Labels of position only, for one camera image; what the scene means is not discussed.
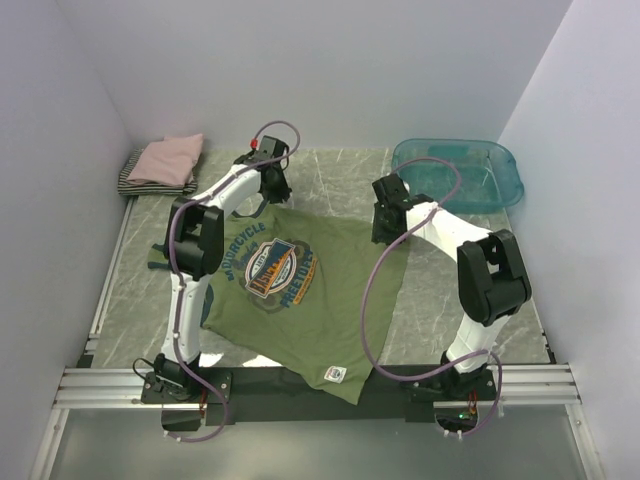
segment gray marble tabletop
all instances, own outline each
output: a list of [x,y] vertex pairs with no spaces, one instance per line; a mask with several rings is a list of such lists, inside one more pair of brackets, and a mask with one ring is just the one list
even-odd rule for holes
[[[197,170],[199,190],[213,185],[242,153],[214,150],[203,156]],[[375,198],[371,182],[388,173],[390,164],[391,151],[383,148],[301,150],[287,169],[293,189],[288,206],[371,221]],[[257,195],[250,198],[240,213],[253,212],[261,200]],[[142,196],[135,201],[104,310],[95,368],[128,368],[136,357],[152,359],[160,351],[171,299],[170,280],[166,271],[147,268],[147,255],[152,244],[164,239],[172,201],[165,196]],[[491,230],[509,228],[506,212],[461,217]],[[381,363],[439,363],[455,337],[462,313],[455,262],[427,242],[412,242]],[[200,338],[208,363],[269,364],[268,359],[213,332],[201,330]],[[495,351],[507,363],[549,363],[545,345],[531,301],[503,328]]]

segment purple hose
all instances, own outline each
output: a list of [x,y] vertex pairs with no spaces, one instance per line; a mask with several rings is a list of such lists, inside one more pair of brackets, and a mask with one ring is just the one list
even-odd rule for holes
[[493,417],[498,407],[498,402],[500,401],[500,395],[502,393],[502,363],[500,362],[500,359],[495,353],[490,352],[488,350],[480,350],[477,352],[468,353],[467,355],[463,355],[462,357],[457,358],[453,362],[445,363],[444,365],[441,365],[434,370],[431,370],[429,372],[426,372],[420,375],[395,375],[391,372],[388,372],[384,368],[382,368],[382,366],[374,358],[373,354],[371,353],[371,349],[369,348],[369,344],[367,343],[366,327],[365,327],[365,314],[367,309],[367,300],[369,299],[369,293],[371,291],[371,287],[373,286],[373,281],[376,275],[378,274],[378,271],[380,270],[382,263],[386,260],[386,258],[389,256],[389,254],[393,251],[394,248],[396,248],[400,243],[405,241],[414,232],[420,230],[423,226],[425,226],[427,223],[433,220],[433,217],[435,217],[438,210],[440,209],[440,205],[444,204],[451,197],[453,197],[457,193],[458,189],[460,188],[460,184],[462,183],[462,177],[460,177],[460,172],[458,172],[458,169],[451,162],[448,162],[441,158],[435,158],[435,157],[420,157],[420,158],[415,158],[413,160],[409,160],[408,162],[398,165],[396,168],[394,168],[391,171],[391,173],[395,173],[401,168],[406,167],[407,165],[410,165],[412,163],[422,162],[422,161],[437,162],[451,169],[451,171],[453,171],[453,173],[456,175],[456,184],[451,189],[451,191],[447,193],[444,196],[444,198],[440,201],[439,206],[431,210],[431,212],[429,212],[429,215],[427,215],[427,218],[422,220],[420,223],[418,223],[414,227],[411,227],[402,235],[400,235],[385,249],[382,255],[380,255],[380,258],[378,259],[378,261],[373,267],[373,270],[371,271],[371,275],[369,275],[367,286],[365,287],[364,294],[362,295],[362,303],[360,304],[360,340],[362,342],[362,348],[364,349],[364,353],[369,359],[369,362],[371,362],[371,365],[373,366],[373,368],[375,368],[376,371],[378,371],[381,375],[387,378],[390,378],[391,380],[395,380],[397,382],[417,382],[420,380],[425,380],[427,378],[434,377],[446,370],[449,370],[450,368],[457,365],[458,363],[462,363],[465,360],[468,360],[470,358],[479,357],[481,355],[491,355],[495,359],[498,365],[498,385],[497,385],[496,399],[494,400],[493,405],[491,406],[491,410],[489,410],[489,413],[487,414],[487,416],[475,428],[473,428],[472,430],[469,430],[468,432],[464,432],[462,434],[463,436],[472,435],[473,433],[476,433],[478,430],[484,427],[488,422],[488,420],[491,419],[491,417]]
[[197,381],[200,385],[202,385],[207,390],[212,392],[216,397],[218,397],[218,399],[222,403],[222,408],[224,409],[224,415],[222,417],[222,422],[220,423],[220,425],[218,425],[218,428],[216,428],[213,432],[211,432],[211,433],[209,433],[207,435],[204,435],[202,437],[193,438],[193,437],[181,437],[180,435],[177,435],[177,434],[175,434],[173,432],[169,432],[167,434],[171,438],[175,438],[176,440],[181,441],[181,442],[185,442],[185,443],[204,442],[204,441],[210,440],[213,437],[217,436],[224,429],[225,425],[229,421],[229,405],[227,404],[227,401],[224,398],[224,396],[222,395],[222,393],[220,393],[220,391],[217,388],[215,388],[213,385],[211,385],[209,382],[207,382],[205,379],[200,377],[197,373],[195,373],[193,370],[191,370],[189,368],[189,366],[185,363],[184,359],[182,358],[182,354],[180,353],[180,346],[179,346],[179,343],[178,343],[179,338],[176,335],[178,335],[179,331],[180,331],[180,312],[182,311],[182,303],[184,301],[185,283],[184,283],[184,276],[182,275],[182,272],[178,268],[178,262],[176,260],[175,241],[176,241],[176,229],[177,229],[177,226],[178,226],[178,221],[180,220],[182,215],[184,215],[184,212],[185,212],[185,210],[187,208],[190,208],[190,207],[192,207],[194,205],[198,205],[198,204],[200,204],[202,202],[205,202],[205,201],[210,200],[211,198],[215,197],[218,193],[220,193],[223,189],[225,189],[233,181],[235,181],[237,176],[240,176],[240,175],[242,175],[242,174],[244,174],[244,173],[246,173],[246,172],[248,172],[250,170],[254,170],[254,169],[256,169],[258,167],[261,167],[263,165],[268,165],[270,163],[279,162],[279,161],[284,160],[286,158],[289,158],[291,155],[293,155],[296,152],[296,150],[298,150],[298,147],[300,146],[300,132],[298,131],[298,129],[294,125],[292,125],[291,123],[289,123],[289,122],[287,122],[285,120],[273,120],[273,121],[271,121],[269,123],[266,123],[262,128],[260,128],[260,130],[258,130],[258,132],[255,134],[255,136],[253,138],[257,139],[265,129],[267,129],[271,125],[276,125],[276,124],[286,125],[289,128],[291,128],[291,130],[293,130],[293,132],[296,134],[296,144],[290,151],[288,151],[287,153],[285,153],[281,157],[271,158],[271,159],[268,159],[268,160],[263,160],[261,162],[254,163],[252,165],[248,165],[246,168],[243,168],[242,170],[240,170],[236,174],[236,176],[228,177],[224,182],[222,182],[220,184],[220,186],[218,188],[216,188],[208,196],[200,198],[198,200],[191,200],[190,202],[185,203],[180,208],[178,208],[178,210],[176,211],[176,213],[173,216],[173,219],[171,221],[171,226],[169,227],[169,263],[171,265],[171,270],[173,271],[173,273],[175,273],[178,276],[178,278],[180,280],[180,287],[179,287],[179,290],[178,290],[178,298],[176,300],[176,316],[175,316],[174,321],[173,321],[173,334],[174,334],[173,351],[174,351],[174,354],[176,356],[176,359],[178,360],[178,363],[180,364],[180,367],[187,373],[187,375],[189,375],[191,378],[193,378],[195,381]]

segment purple cable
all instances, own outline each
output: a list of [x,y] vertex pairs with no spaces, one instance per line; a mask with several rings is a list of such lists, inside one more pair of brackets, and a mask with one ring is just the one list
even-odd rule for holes
[[176,356],[176,359],[178,360],[178,363],[180,364],[180,367],[187,373],[187,375],[189,375],[191,378],[193,378],[195,381],[197,381],[200,385],[202,385],[203,387],[205,387],[207,390],[209,390],[210,392],[212,392],[216,397],[218,397],[218,399],[220,400],[220,402],[222,403],[222,408],[224,409],[224,415],[222,417],[222,422],[220,423],[220,425],[218,425],[218,428],[216,428],[213,432],[204,435],[202,437],[181,437],[180,435],[177,435],[173,432],[169,432],[167,433],[168,436],[170,436],[171,438],[174,438],[180,442],[185,442],[185,443],[197,443],[197,442],[204,442],[207,440],[212,439],[213,437],[217,436],[225,427],[225,425],[228,423],[229,421],[229,405],[227,404],[227,400],[224,398],[224,395],[222,395],[222,393],[220,393],[220,391],[215,388],[213,385],[211,385],[209,382],[207,382],[205,379],[203,379],[202,377],[200,377],[197,373],[195,373],[193,370],[191,370],[189,368],[189,366],[185,363],[184,359],[182,358],[182,354],[180,353],[180,345],[179,345],[179,338],[176,337],[176,335],[179,334],[179,330],[180,330],[180,312],[182,311],[182,303],[184,301],[184,287],[185,282],[184,282],[184,276],[182,275],[182,272],[180,271],[180,269],[178,268],[178,262],[176,260],[176,248],[175,248],[175,241],[176,241],[176,229],[178,226],[178,221],[180,220],[180,218],[182,217],[182,215],[184,215],[184,212],[187,208],[190,208],[194,205],[198,205],[202,202],[205,202],[207,200],[212,199],[213,197],[215,197],[218,193],[220,193],[223,189],[225,189],[227,186],[229,186],[232,182],[234,182],[236,180],[236,178],[250,170],[254,170],[258,167],[261,167],[263,165],[268,165],[270,163],[275,163],[275,162],[279,162],[281,160],[284,160],[286,158],[289,158],[291,155],[293,155],[296,150],[298,150],[298,147],[300,146],[300,132],[298,131],[298,129],[292,125],[291,123],[285,121],[285,120],[273,120],[271,122],[266,123],[265,125],[262,126],[262,128],[260,128],[260,130],[258,130],[258,132],[255,134],[255,136],[253,138],[258,138],[260,136],[260,134],[266,130],[268,127],[272,126],[272,125],[277,125],[277,124],[282,124],[282,125],[286,125],[287,127],[291,128],[291,130],[293,130],[293,132],[296,135],[296,144],[295,146],[288,151],[287,153],[285,153],[284,155],[282,155],[281,157],[276,157],[276,158],[271,158],[268,160],[263,160],[261,162],[257,162],[254,163],[252,165],[248,165],[246,168],[243,168],[242,170],[238,171],[238,173],[234,176],[230,176],[228,177],[224,182],[222,182],[220,184],[220,186],[218,188],[216,188],[213,192],[211,192],[208,196],[200,198],[198,200],[191,200],[187,203],[185,203],[184,205],[182,205],[180,208],[178,208],[178,210],[176,211],[175,215],[173,216],[173,219],[171,221],[171,226],[169,227],[169,263],[171,265],[171,270],[173,271],[173,273],[175,273],[179,280],[180,280],[180,288],[178,290],[178,298],[176,300],[176,316],[174,318],[174,322],[173,322],[173,334],[174,334],[174,339],[173,339],[173,351],[174,354]]
[[377,362],[377,360],[374,358],[373,354],[371,353],[371,349],[369,348],[369,344],[367,343],[367,337],[366,337],[365,313],[367,309],[367,300],[369,299],[369,293],[371,291],[371,287],[373,286],[373,281],[376,275],[378,274],[378,271],[380,270],[382,263],[386,260],[386,258],[389,256],[389,254],[393,251],[394,248],[396,248],[400,243],[405,241],[408,237],[413,235],[414,232],[418,231],[423,226],[428,224],[431,220],[433,220],[433,217],[435,217],[436,213],[440,209],[440,206],[445,202],[447,202],[449,199],[451,199],[451,197],[453,197],[457,193],[458,189],[460,188],[460,184],[462,183],[462,177],[460,177],[460,172],[458,172],[458,169],[451,162],[448,162],[446,160],[443,160],[441,158],[436,158],[436,157],[420,157],[420,158],[415,158],[413,160],[409,160],[408,162],[398,165],[396,168],[394,168],[391,171],[391,173],[395,173],[401,168],[406,167],[407,165],[410,165],[412,163],[423,162],[423,161],[437,162],[448,167],[456,175],[456,184],[451,189],[451,191],[447,193],[444,196],[444,198],[439,202],[438,207],[434,208],[433,210],[431,210],[431,212],[429,212],[429,215],[427,215],[427,218],[419,222],[414,227],[411,227],[402,235],[400,235],[384,250],[384,252],[382,252],[382,255],[380,255],[380,258],[378,259],[378,261],[373,267],[373,270],[371,271],[371,275],[369,275],[369,280],[367,281],[367,285],[364,289],[364,294],[362,295],[362,302],[360,304],[360,340],[362,342],[362,348],[364,349],[364,353],[369,359],[369,362],[371,362],[371,365],[373,366],[373,368],[375,368],[376,371],[378,371],[381,375],[387,378],[390,378],[391,380],[395,380],[397,382],[417,382],[420,380],[425,380],[427,378],[431,378],[436,375],[439,375],[440,373],[446,370],[449,370],[450,368],[457,365],[458,363],[462,363],[465,360],[468,360],[470,358],[479,357],[481,355],[491,355],[496,361],[496,364],[498,365],[498,385],[496,388],[496,398],[487,416],[483,418],[482,421],[475,428],[473,428],[472,430],[469,430],[468,432],[464,432],[462,434],[463,436],[467,436],[467,435],[472,435],[473,433],[476,433],[478,430],[484,427],[487,424],[488,420],[493,417],[496,409],[498,408],[498,402],[500,401],[500,395],[502,393],[502,363],[500,362],[500,359],[495,353],[489,350],[479,350],[477,352],[471,352],[466,355],[463,355],[462,357],[457,358],[452,362],[445,363],[444,365],[441,365],[434,370],[431,370],[429,372],[426,372],[420,375],[396,375],[382,368],[382,366]]

